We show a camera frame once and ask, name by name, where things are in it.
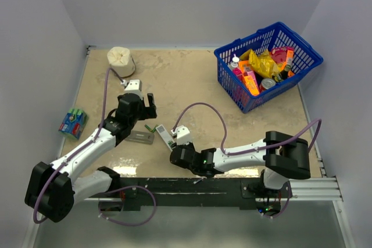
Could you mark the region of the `white remote control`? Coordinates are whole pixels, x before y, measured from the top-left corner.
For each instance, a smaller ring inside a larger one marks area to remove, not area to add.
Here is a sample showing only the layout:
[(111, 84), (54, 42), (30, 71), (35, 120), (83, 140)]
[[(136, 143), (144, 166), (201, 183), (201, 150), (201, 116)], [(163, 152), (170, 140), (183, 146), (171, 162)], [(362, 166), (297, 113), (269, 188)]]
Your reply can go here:
[[(166, 144), (166, 146), (169, 148), (170, 151), (172, 151), (176, 145), (173, 137), (169, 134), (169, 132), (165, 129), (164, 125), (161, 124), (157, 126), (156, 131), (158, 132), (159, 136), (163, 140), (163, 142)], [(173, 142), (173, 147), (170, 148), (168, 145), (168, 142)]]

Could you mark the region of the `grey remote control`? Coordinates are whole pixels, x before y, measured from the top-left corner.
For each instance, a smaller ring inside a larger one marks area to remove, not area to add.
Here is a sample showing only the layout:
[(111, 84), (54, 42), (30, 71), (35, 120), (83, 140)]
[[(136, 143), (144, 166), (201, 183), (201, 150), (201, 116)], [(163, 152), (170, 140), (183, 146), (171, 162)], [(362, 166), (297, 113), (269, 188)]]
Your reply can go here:
[(154, 138), (155, 136), (151, 132), (142, 132), (142, 131), (132, 130), (130, 135), (125, 140), (129, 142), (151, 145), (153, 144)]

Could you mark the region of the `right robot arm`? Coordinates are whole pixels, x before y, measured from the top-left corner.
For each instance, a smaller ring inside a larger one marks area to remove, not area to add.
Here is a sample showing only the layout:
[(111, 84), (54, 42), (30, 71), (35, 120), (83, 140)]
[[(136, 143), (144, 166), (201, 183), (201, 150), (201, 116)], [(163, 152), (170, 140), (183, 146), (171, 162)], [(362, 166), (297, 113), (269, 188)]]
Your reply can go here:
[(265, 138), (250, 145), (200, 152), (195, 150), (189, 131), (178, 133), (170, 162), (206, 178), (234, 169), (264, 166), (259, 191), (265, 197), (273, 197), (290, 179), (311, 177), (308, 142), (277, 131), (267, 132)]

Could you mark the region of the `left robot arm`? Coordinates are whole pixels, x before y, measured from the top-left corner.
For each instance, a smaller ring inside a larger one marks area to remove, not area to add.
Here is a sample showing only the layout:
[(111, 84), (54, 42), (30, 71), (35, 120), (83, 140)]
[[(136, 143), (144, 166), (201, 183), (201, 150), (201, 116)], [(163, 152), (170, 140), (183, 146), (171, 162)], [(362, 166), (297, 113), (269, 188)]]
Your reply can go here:
[(114, 149), (128, 138), (138, 121), (156, 118), (156, 105), (152, 93), (148, 104), (137, 94), (126, 93), (118, 97), (118, 107), (108, 114), (94, 133), (67, 155), (50, 164), (38, 163), (31, 172), (25, 204), (33, 208), (33, 221), (63, 220), (78, 202), (104, 193), (114, 197), (120, 192), (120, 175), (108, 167), (99, 167), (93, 174), (80, 178), (80, 174), (96, 159)]

